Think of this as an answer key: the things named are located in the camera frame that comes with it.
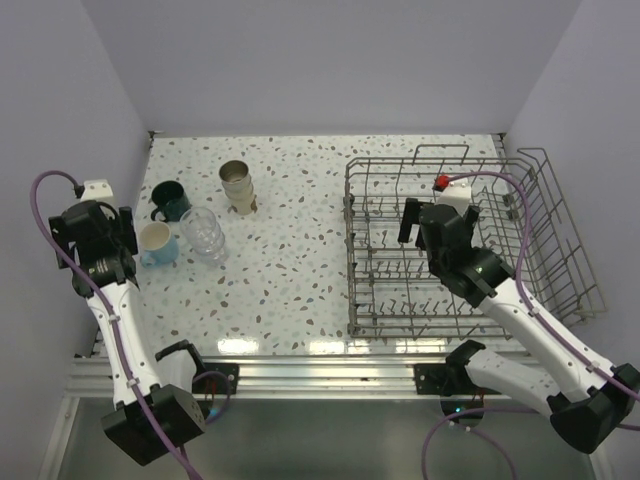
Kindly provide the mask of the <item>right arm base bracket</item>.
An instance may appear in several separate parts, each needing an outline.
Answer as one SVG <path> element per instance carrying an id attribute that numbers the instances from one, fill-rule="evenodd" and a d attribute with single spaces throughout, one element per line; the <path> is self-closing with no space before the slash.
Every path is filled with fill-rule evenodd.
<path id="1" fill-rule="evenodd" d="M 414 364 L 413 380 L 418 395 L 449 396 L 449 375 L 444 363 Z"/>

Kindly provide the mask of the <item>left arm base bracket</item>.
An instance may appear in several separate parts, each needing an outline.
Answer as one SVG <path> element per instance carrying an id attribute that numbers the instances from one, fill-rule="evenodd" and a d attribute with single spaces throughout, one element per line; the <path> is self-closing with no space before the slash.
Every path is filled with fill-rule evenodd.
<path id="1" fill-rule="evenodd" d="M 206 363 L 204 371 L 194 377 L 193 391 L 232 396 L 237 393 L 239 379 L 240 365 L 237 363 Z"/>

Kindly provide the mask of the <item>light blue mug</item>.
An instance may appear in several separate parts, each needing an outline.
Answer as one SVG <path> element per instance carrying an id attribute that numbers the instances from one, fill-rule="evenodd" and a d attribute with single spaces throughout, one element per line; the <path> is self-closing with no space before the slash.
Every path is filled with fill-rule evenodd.
<path id="1" fill-rule="evenodd" d="M 162 222 L 147 224 L 139 234 L 140 263 L 145 268 L 172 264 L 179 256 L 179 246 L 171 228 Z"/>

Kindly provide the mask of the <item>dark teal mug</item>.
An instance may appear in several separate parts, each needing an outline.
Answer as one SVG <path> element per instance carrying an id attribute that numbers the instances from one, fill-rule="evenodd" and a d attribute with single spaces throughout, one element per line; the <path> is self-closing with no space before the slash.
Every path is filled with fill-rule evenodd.
<path id="1" fill-rule="evenodd" d="M 151 201 L 155 205 L 150 214 L 152 221 L 161 216 L 162 222 L 179 222 L 191 209 L 185 189 L 178 181 L 164 181 L 155 186 L 151 192 Z"/>

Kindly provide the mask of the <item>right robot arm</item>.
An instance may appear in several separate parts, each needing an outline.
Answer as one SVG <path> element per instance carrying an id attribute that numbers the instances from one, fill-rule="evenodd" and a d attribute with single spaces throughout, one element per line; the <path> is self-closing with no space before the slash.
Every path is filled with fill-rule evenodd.
<path id="1" fill-rule="evenodd" d="M 444 396 L 473 387 L 507 395 L 547 417 L 575 450 L 590 454 L 631 413 L 639 372 L 616 365 L 581 342 L 516 281 L 514 269 L 492 250 L 471 244 L 480 210 L 459 214 L 450 205 L 406 200 L 398 235 L 427 254 L 428 267 L 454 295 L 511 334 L 541 365 L 508 360 L 468 340 L 450 353 L 440 377 Z"/>

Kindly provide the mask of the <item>clear glass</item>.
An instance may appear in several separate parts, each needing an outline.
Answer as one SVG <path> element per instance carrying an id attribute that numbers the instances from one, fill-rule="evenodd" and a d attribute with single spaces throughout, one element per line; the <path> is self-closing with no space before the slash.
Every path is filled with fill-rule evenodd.
<path id="1" fill-rule="evenodd" d="M 223 265 L 228 258 L 224 241 L 197 245 L 193 250 L 201 262 L 213 267 Z"/>
<path id="2" fill-rule="evenodd" d="M 191 247 L 200 254 L 213 254 L 225 243 L 225 236 L 216 215 L 205 207 L 192 207 L 179 222 L 180 229 Z"/>

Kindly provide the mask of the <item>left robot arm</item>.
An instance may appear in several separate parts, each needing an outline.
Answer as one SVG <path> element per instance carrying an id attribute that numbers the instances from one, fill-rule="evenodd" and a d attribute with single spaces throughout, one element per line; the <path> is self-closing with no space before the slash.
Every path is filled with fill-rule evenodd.
<path id="1" fill-rule="evenodd" d="M 106 436 L 145 466 L 201 435 L 205 419 L 193 392 L 208 379 L 195 346 L 179 341 L 158 353 L 143 332 L 136 279 L 137 244 L 132 211 L 81 201 L 50 218 L 60 268 L 73 270 L 72 286 L 87 302 L 103 336 L 113 379 L 113 412 Z"/>

